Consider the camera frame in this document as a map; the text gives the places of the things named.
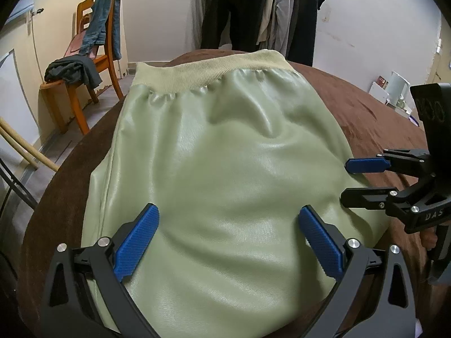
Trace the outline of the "dark navy hanging coat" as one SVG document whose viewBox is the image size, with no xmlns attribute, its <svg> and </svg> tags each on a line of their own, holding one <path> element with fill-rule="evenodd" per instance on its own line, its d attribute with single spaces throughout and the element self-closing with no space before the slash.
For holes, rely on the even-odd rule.
<svg viewBox="0 0 451 338">
<path fill-rule="evenodd" d="M 317 16 L 325 0 L 294 0 L 286 58 L 305 66 L 313 65 Z"/>
</svg>

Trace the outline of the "light green leather jacket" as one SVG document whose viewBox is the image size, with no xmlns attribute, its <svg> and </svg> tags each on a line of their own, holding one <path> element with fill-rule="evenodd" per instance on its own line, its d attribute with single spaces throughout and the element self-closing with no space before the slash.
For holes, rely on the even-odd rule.
<svg viewBox="0 0 451 338">
<path fill-rule="evenodd" d="M 264 337 L 333 287 L 296 218 L 311 205 L 374 246 L 381 211 L 344 209 L 364 187 L 315 89 L 272 50 L 137 66 L 104 160 L 90 176 L 83 246 L 146 204 L 156 234 L 126 289 L 162 337 Z"/>
</svg>

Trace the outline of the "orange wooden chair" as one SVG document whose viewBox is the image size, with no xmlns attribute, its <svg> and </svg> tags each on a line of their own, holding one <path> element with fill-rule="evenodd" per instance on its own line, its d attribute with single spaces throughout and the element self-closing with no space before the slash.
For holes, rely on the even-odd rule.
<svg viewBox="0 0 451 338">
<path fill-rule="evenodd" d="M 75 15 L 75 36 L 64 56 L 46 68 L 40 90 L 62 134 L 67 131 L 67 123 L 52 93 L 58 86 L 66 88 L 70 108 L 82 134 L 89 132 L 89 125 L 76 92 L 80 86 L 85 86 L 92 102 L 97 103 L 95 89 L 102 83 L 100 73 L 106 70 L 117 97 L 124 97 L 115 71 L 115 62 L 121 59 L 120 9 L 121 0 L 80 2 Z"/>
</svg>

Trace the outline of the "dark green garment on chair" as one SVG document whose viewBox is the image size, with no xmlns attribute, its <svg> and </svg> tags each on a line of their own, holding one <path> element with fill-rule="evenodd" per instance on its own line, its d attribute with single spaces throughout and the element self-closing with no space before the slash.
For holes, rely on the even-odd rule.
<svg viewBox="0 0 451 338">
<path fill-rule="evenodd" d="M 82 83 L 88 88 L 96 88 L 102 82 L 94 61 L 79 54 L 57 59 L 46 68 L 46 83 L 61 79 L 68 84 Z"/>
</svg>

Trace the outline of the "grey hanging garment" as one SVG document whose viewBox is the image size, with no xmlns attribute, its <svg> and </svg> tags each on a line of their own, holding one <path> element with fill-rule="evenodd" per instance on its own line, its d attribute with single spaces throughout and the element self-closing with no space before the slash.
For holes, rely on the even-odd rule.
<svg viewBox="0 0 451 338">
<path fill-rule="evenodd" d="M 294 0 L 274 0 L 269 47 L 286 56 Z"/>
</svg>

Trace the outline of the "cream hanging garment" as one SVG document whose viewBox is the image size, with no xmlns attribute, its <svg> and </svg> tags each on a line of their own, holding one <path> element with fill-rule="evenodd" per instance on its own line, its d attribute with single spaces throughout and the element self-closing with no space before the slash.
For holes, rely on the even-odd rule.
<svg viewBox="0 0 451 338">
<path fill-rule="evenodd" d="M 269 24 L 271 21 L 272 14 L 272 6 L 274 0 L 265 0 L 264 9 L 261 17 L 261 26 L 259 28 L 257 45 L 263 43 L 267 40 L 268 32 L 269 32 Z"/>
</svg>

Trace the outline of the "wooden pole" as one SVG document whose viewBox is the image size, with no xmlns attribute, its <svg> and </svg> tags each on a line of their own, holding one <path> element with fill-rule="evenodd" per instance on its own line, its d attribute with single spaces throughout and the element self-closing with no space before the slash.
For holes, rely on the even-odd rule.
<svg viewBox="0 0 451 338">
<path fill-rule="evenodd" d="M 38 163 L 57 172 L 60 167 L 35 149 L 28 141 L 15 131 L 12 126 L 3 118 L 0 118 L 0 131 L 3 139 L 12 147 L 22 158 L 24 158 L 34 169 L 38 169 Z"/>
</svg>

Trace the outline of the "blue jeans on chair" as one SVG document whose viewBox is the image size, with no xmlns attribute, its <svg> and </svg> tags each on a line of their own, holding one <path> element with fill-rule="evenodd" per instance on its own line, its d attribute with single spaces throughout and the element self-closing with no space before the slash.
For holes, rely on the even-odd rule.
<svg viewBox="0 0 451 338">
<path fill-rule="evenodd" d="M 112 13 L 112 55 L 114 60 L 121 59 L 120 7 L 121 0 L 95 0 L 92 17 L 83 38 L 79 54 L 87 55 L 93 47 L 101 46 L 106 41 L 107 20 L 110 8 Z"/>
</svg>

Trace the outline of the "white small cabinet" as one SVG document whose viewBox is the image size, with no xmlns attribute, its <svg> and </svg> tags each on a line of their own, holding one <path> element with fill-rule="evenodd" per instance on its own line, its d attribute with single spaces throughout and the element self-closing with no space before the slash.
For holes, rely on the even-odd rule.
<svg viewBox="0 0 451 338">
<path fill-rule="evenodd" d="M 387 94 L 387 92 L 385 90 L 387 84 L 388 84 L 388 80 L 380 75 L 376 79 L 376 81 L 372 83 L 368 93 L 374 99 L 380 101 L 382 104 L 388 106 L 389 108 L 394 109 L 394 111 L 396 113 L 398 113 L 402 117 L 407 118 L 412 124 L 414 124 L 415 126 L 419 127 L 420 126 L 419 122 L 412 115 L 412 108 L 409 106 L 409 104 L 406 101 L 408 95 L 410 94 L 410 89 L 409 89 L 409 91 L 408 91 L 408 93 L 406 95 L 406 98 L 405 98 L 405 102 L 406 102 L 405 107 L 404 108 L 394 107 L 393 105 L 388 104 L 388 94 Z"/>
</svg>

